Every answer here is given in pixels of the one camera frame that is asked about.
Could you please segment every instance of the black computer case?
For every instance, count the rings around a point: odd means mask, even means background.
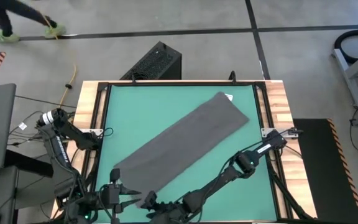
[[[181,80],[181,53],[158,42],[120,80]]]

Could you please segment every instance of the desk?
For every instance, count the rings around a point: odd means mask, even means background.
[[[14,194],[19,170],[16,167],[0,169],[0,214],[1,224],[14,223]]]
[[[15,92],[15,84],[0,85],[0,168],[16,166],[21,170],[51,177],[53,169],[50,164],[6,149]]]
[[[95,128],[100,128],[102,125],[102,110],[104,108],[104,102],[106,97],[106,92],[101,91],[98,94],[98,86],[99,83],[117,83],[130,84],[131,81],[85,81],[83,83],[80,99],[78,100],[78,106],[76,109],[76,115],[74,118],[74,125],[77,128],[90,128],[94,126]],[[148,81],[138,81],[138,83],[166,83],[167,81],[163,80],[148,80]],[[227,82],[230,83],[232,81],[221,81],[221,80],[177,80],[170,81],[170,83],[186,83],[186,82],[196,82],[196,83],[222,83]],[[260,82],[253,80],[246,81],[237,81],[237,82]],[[266,88],[267,95],[258,94],[259,96],[259,104],[260,111],[262,113],[264,126],[269,126],[268,116],[271,114],[272,119],[270,120],[270,124],[273,124],[276,128],[287,129],[293,127],[292,116],[290,112],[290,108],[288,105],[287,96],[285,94],[285,89],[282,81],[266,81],[263,82],[263,86]],[[265,107],[265,101],[268,100],[269,106]],[[300,148],[297,140],[288,140],[288,145],[298,152],[300,152]],[[70,142],[67,148],[67,154],[71,158],[76,150],[75,143]],[[92,157],[94,155],[90,155],[90,164],[88,166],[87,172],[90,171],[93,160]],[[73,159],[73,167],[78,169],[80,172],[83,169],[83,163],[85,159],[85,151],[78,151],[76,157]],[[313,199],[311,197],[311,192],[306,176],[305,167],[303,165],[303,161],[297,157],[296,155],[284,150],[282,155],[282,167],[283,173],[285,176],[285,180],[287,182],[287,188],[292,193],[294,198],[298,201],[298,203],[303,207],[303,209],[309,213],[312,217],[316,216],[316,211],[314,209]],[[287,217],[285,202],[284,199],[276,188],[277,198],[278,198],[278,207],[280,210],[280,217]],[[55,204],[52,210],[52,215],[56,212],[57,205]]]

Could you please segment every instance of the metal clamp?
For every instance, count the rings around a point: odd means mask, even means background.
[[[94,132],[97,136],[100,136],[103,133],[103,129],[87,129],[87,128],[80,128],[80,131],[83,133],[91,133]]]
[[[266,138],[268,133],[272,132],[274,129],[281,133],[283,138],[287,139],[297,139],[300,133],[300,131],[298,131],[296,128],[293,128],[291,130],[285,128],[261,128],[260,133],[262,134],[262,138]]]

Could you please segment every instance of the green tabletop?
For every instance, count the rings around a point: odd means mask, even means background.
[[[249,122],[157,192],[159,202],[175,201],[202,188],[217,176],[229,157],[262,139],[252,86],[113,86],[105,128],[113,128],[114,134],[103,140],[97,189],[109,181],[115,164],[219,91],[233,96],[232,102]],[[147,210],[131,205],[118,217],[123,223],[148,222],[146,214]],[[276,220],[265,158],[251,178],[227,184],[203,207],[202,222],[246,220]],[[100,211],[96,223],[109,223],[108,216]]]

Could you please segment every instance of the gray towel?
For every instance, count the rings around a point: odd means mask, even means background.
[[[166,186],[246,122],[248,118],[219,92],[114,168],[120,168],[124,186],[142,192],[140,206],[151,190]]]

